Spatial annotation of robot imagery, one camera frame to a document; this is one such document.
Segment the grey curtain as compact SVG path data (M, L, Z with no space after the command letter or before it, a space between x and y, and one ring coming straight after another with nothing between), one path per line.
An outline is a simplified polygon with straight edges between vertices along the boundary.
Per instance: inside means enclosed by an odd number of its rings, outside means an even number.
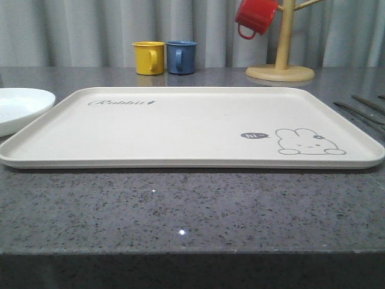
M239 1L2 1L1 65L133 67L133 42L190 40L198 67L276 58L281 16L253 40L236 30ZM384 65L384 2L322 1L295 13L289 62Z

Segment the silver metal fork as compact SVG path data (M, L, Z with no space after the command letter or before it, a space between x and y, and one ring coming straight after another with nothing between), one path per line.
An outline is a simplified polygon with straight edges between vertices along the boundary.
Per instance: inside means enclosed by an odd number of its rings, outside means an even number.
M349 111L351 111L351 112L353 112L353 113L358 114L359 116L364 117L366 120L368 120L368 121L370 121L370 122L373 122L373 123L376 123L376 124L378 124L378 125L384 126L384 122L381 122L381 121L375 119L374 117L372 117L372 116L370 116L370 115L367 115L367 114L365 114L364 112L359 111L358 109L356 109L356 108L354 108L354 107L352 107L352 106L350 106L350 105L348 105L348 104L344 104L344 103L342 103L342 102L333 102L333 103L334 103L336 106L338 106L338 107L345 108L345 109L347 109L347 110L349 110Z

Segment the beige rabbit serving tray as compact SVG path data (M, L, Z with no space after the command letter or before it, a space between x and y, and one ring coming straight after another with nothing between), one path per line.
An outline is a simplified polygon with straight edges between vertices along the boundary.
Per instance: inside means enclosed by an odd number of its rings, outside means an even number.
M74 92L1 145L19 169L365 169L384 147L307 91L100 87Z

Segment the red enamel mug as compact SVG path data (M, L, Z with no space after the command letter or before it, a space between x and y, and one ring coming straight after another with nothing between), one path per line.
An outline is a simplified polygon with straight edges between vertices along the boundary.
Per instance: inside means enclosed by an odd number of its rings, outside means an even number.
M279 3L271 0L243 0L236 13L235 22L238 24L238 34L247 40L253 39L256 34L263 35L271 25ZM253 31L246 36L241 32L244 26Z

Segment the wooden mug tree stand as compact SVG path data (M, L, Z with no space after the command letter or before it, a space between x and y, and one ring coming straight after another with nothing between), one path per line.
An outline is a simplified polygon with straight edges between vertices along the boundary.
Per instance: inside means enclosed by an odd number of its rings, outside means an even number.
M294 12L318 2L320 2L320 0L305 1L297 5L294 0L287 0L283 1L282 6L278 6L279 10L282 11L282 20L276 61L274 64L248 67L245 71L247 76L256 79L280 82L308 81L315 77L315 73L312 69L304 66L289 65L288 61L291 48Z

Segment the blue enamel mug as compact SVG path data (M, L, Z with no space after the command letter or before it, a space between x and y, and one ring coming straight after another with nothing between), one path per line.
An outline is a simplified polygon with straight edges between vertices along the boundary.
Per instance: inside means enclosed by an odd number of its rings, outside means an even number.
M166 43L167 71L176 75L188 75L196 71L196 42L169 41Z

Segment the yellow enamel mug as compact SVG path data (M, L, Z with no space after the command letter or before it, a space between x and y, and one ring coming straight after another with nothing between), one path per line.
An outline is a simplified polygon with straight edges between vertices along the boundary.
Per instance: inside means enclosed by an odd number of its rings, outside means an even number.
M143 41L133 44L136 73L139 75L159 75L164 73L165 42Z

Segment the silver metal chopstick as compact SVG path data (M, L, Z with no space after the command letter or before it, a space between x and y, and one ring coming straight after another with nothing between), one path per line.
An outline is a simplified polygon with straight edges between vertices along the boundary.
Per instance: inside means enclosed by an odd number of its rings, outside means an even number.
M379 104L376 104L375 102L372 102L372 101L370 101L370 100L367 100L367 99L362 98L362 97L357 96L357 95L352 95L351 97L352 97L353 99L355 99L355 100L361 102L362 104L364 104L364 105L370 107L370 108L373 108L373 109L378 110L378 111L384 111L384 107L382 107L382 106L379 105Z

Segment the white round plate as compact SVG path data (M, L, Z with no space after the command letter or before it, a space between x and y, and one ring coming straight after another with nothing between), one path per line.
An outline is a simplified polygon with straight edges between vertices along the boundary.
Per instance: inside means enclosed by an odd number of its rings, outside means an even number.
M32 88L1 88L1 137L14 134L54 106L53 93Z

